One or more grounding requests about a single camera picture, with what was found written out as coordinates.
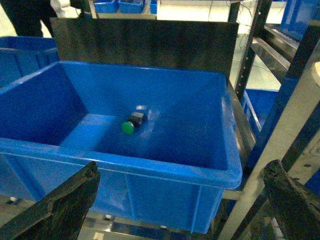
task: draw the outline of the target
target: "metal shelf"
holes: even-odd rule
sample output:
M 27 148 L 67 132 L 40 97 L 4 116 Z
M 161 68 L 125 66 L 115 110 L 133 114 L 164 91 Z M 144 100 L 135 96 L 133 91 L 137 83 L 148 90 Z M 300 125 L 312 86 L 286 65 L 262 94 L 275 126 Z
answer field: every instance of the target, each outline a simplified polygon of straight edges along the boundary
M 117 13 L 97 13 L 94 5 L 95 1 L 96 0 L 89 0 L 91 14 L 94 19 L 157 19 L 157 14 L 150 13 L 150 0 L 145 1 L 144 9 L 142 13 L 139 14 L 121 13 L 120 8 L 118 9 Z

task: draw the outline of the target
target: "metal rack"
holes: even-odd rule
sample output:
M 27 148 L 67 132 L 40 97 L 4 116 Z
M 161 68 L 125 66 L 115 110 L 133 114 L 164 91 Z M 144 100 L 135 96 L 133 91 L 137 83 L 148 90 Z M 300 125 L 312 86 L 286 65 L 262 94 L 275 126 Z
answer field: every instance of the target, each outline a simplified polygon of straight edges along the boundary
M 121 13 L 120 9 L 118 9 L 117 13 L 97 13 L 95 9 L 95 1 L 96 0 L 89 0 L 92 18 L 94 19 L 157 19 L 157 14 L 150 13 L 150 0 L 145 1 L 143 12 L 139 14 Z
M 315 74 L 315 63 L 320 60 L 320 21 L 313 19 L 302 41 L 296 42 L 277 31 L 277 26 L 266 26 L 271 2 L 257 1 L 235 92 L 241 100 L 256 55 L 282 85 L 249 154 L 249 158 L 258 161 L 221 232 L 217 233 L 219 240 L 243 239 L 248 233 L 259 235 L 262 222 L 268 223 L 265 217 L 272 213 L 268 211 L 261 175 L 266 164 L 282 159 L 284 169 L 302 184 L 320 167 L 319 156 L 312 153 L 312 149 L 320 147 L 319 124 L 315 121 L 320 100 L 316 84 L 319 76 Z

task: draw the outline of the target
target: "metal post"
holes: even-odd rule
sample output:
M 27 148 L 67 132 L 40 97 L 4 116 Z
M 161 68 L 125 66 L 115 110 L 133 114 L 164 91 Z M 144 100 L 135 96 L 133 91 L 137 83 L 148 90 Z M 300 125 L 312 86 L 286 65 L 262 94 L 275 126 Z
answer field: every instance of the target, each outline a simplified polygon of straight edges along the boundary
M 251 30 L 245 46 L 245 50 L 240 63 L 237 81 L 235 85 L 235 92 L 238 99 L 241 101 L 245 92 L 252 65 L 255 60 L 255 52 L 251 49 L 253 38 L 261 33 L 270 11 L 272 0 L 258 0 L 251 22 Z
M 229 23 L 237 22 L 239 7 L 240 7 L 240 1 L 230 3 L 230 10 L 229 10 L 229 17 L 228 17 Z

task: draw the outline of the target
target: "blue plastic bin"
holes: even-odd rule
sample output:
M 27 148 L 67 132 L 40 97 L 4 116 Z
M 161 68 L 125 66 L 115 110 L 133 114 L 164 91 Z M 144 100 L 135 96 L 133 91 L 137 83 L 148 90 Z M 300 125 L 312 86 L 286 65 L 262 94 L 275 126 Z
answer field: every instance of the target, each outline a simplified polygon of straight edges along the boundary
M 119 0 L 120 11 L 123 14 L 141 14 L 145 7 L 144 0 L 136 0 L 133 3 Z
M 247 88 L 243 94 L 242 108 L 256 138 L 265 124 L 277 94 L 277 90 L 250 88 Z M 251 158 L 247 161 L 246 167 L 253 168 L 256 163 L 257 159 Z
M 302 40 L 318 3 L 319 0 L 287 0 L 281 30 L 292 38 Z
M 150 13 L 157 14 L 157 0 L 150 1 Z
M 221 73 L 57 62 L 1 88 L 0 109 L 0 162 L 36 200 L 93 160 L 91 211 L 206 233 L 241 182 Z M 134 111 L 146 120 L 127 135 Z
M 118 11 L 118 0 L 98 0 L 94 3 L 95 11 L 99 14 L 115 14 Z
M 0 87 L 58 60 L 53 38 L 0 37 Z

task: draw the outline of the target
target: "bin compartment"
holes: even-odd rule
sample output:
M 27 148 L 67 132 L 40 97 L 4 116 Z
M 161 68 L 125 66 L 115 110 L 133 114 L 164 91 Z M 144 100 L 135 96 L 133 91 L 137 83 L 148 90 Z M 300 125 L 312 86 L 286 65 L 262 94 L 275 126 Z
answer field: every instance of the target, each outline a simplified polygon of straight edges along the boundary
M 157 14 L 157 0 L 151 0 L 150 1 L 150 13 L 151 14 Z
M 58 60 L 53 38 L 0 37 L 0 87 Z
M 0 106 L 1 156 L 40 197 L 94 160 L 92 211 L 206 233 L 241 181 L 221 73 L 58 62 L 0 89 Z M 146 120 L 127 135 L 135 111 Z
M 114 14 L 119 8 L 118 0 L 98 0 L 94 3 L 95 11 L 99 14 Z
M 277 90 L 247 88 L 242 98 L 242 108 L 247 120 L 252 128 L 253 134 L 257 138 L 265 124 L 268 114 L 277 97 Z M 256 160 L 249 160 L 246 163 L 248 168 L 253 168 Z
M 145 0 L 119 0 L 120 11 L 123 14 L 141 14 L 145 7 Z

